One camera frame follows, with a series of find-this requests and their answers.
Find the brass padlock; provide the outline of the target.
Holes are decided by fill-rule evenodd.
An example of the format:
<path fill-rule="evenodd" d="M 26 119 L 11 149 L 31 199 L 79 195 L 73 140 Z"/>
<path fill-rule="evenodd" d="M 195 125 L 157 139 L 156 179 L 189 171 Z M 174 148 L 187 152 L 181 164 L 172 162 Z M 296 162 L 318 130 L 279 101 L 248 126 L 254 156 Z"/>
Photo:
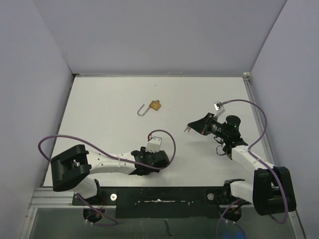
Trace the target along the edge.
<path fill-rule="evenodd" d="M 141 110 L 144 108 L 145 104 L 141 105 L 141 107 L 137 111 L 137 115 L 142 117 L 144 116 L 150 109 L 153 109 L 155 111 L 158 111 L 161 108 L 161 103 L 159 100 L 151 101 L 149 106 L 144 112 L 141 112 Z"/>

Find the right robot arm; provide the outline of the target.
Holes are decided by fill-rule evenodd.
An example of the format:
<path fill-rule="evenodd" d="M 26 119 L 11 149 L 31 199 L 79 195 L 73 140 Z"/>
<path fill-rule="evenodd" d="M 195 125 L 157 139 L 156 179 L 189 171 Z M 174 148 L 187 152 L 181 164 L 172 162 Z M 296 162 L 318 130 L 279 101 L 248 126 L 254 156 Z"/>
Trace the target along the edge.
<path fill-rule="evenodd" d="M 233 115 L 227 116 L 224 123 L 219 123 L 214 114 L 208 113 L 187 125 L 187 129 L 201 135 L 212 134 L 220 138 L 219 145 L 223 152 L 253 178 L 252 183 L 244 179 L 226 180 L 222 191 L 223 200 L 232 204 L 242 199 L 253 204 L 261 216 L 295 211 L 297 203 L 289 170 L 265 162 L 257 155 L 252 156 L 239 132 L 240 123 L 240 118 Z"/>

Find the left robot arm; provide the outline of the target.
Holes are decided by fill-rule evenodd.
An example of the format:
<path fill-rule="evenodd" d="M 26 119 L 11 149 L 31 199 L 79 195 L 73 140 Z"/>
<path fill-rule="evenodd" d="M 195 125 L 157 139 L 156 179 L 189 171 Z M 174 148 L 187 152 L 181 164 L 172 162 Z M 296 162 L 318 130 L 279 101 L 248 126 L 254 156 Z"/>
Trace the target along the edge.
<path fill-rule="evenodd" d="M 73 191 L 80 194 L 89 204 L 100 202 L 102 193 L 97 179 L 89 175 L 98 173 L 122 173 L 145 176 L 159 172 L 169 165 L 165 151 L 149 152 L 144 147 L 140 150 L 116 155 L 111 158 L 92 151 L 78 144 L 51 160 L 53 191 Z"/>

